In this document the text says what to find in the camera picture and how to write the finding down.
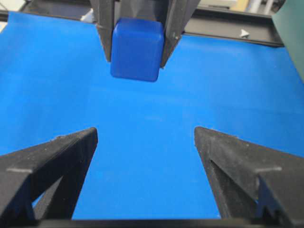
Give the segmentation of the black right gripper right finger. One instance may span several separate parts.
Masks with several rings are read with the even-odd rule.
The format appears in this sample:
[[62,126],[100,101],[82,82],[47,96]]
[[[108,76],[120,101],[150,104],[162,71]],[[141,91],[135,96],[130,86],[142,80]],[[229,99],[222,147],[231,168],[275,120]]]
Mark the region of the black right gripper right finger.
[[194,141],[222,218],[303,224],[302,157],[199,126]]

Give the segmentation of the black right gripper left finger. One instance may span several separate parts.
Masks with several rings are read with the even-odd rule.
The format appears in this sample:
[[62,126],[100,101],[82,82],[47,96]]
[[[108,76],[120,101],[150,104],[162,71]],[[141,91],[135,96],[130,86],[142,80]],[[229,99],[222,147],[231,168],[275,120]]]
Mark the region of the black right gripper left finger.
[[71,219],[98,144],[94,127],[0,157],[0,223]]

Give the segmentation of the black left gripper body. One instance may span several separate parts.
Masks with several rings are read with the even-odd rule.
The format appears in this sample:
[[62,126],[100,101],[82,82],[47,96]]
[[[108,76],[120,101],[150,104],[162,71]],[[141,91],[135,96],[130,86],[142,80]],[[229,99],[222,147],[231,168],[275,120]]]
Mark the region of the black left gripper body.
[[164,23],[169,7],[168,0],[116,0],[114,18],[137,18]]

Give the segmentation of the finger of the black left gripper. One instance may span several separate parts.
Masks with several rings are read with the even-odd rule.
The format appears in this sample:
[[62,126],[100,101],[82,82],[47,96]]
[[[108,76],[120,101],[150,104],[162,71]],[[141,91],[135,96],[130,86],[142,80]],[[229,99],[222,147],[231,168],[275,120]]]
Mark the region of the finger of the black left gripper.
[[165,21],[164,47],[161,58],[161,68],[164,68],[174,52],[181,35],[192,14],[199,4],[199,0],[170,0]]
[[112,33],[114,30],[114,0],[90,1],[96,28],[103,46],[104,55],[108,62],[111,61]]

